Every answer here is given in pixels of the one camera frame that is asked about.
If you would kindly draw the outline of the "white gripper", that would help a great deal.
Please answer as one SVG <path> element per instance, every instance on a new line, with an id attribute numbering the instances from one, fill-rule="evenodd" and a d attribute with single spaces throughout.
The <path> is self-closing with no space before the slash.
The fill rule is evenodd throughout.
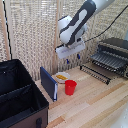
<path id="1" fill-rule="evenodd" d="M 83 50 L 85 48 L 85 43 L 84 42 L 77 42 L 74 43 L 72 46 L 70 47 L 66 47 L 64 45 L 59 46 L 55 49 L 55 52 L 57 53 L 58 57 L 60 59 L 63 59 L 69 55 L 72 55 L 74 53 L 80 52 L 81 50 Z"/>

